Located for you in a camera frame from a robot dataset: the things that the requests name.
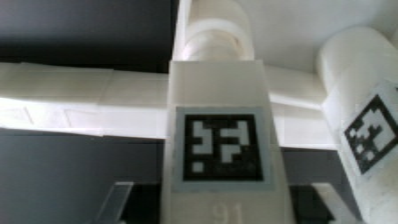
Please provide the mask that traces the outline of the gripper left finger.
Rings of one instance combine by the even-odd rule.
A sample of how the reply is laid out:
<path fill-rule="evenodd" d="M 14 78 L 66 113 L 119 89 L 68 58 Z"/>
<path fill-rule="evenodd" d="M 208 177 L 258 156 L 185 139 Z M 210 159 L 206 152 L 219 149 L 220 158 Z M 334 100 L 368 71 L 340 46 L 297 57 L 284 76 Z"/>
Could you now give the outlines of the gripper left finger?
<path fill-rule="evenodd" d="M 116 182 L 101 203 L 96 217 L 89 224 L 119 224 L 125 212 L 125 206 L 133 189 L 133 182 Z"/>

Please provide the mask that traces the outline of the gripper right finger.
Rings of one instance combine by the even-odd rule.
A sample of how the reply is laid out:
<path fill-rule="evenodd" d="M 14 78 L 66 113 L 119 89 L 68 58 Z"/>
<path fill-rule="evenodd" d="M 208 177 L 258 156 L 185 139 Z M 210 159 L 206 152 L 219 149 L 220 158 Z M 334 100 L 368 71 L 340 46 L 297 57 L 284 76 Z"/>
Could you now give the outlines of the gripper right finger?
<path fill-rule="evenodd" d="M 332 185 L 329 183 L 313 183 L 311 186 L 332 214 L 329 224 L 363 224 L 363 221 L 354 216 Z"/>

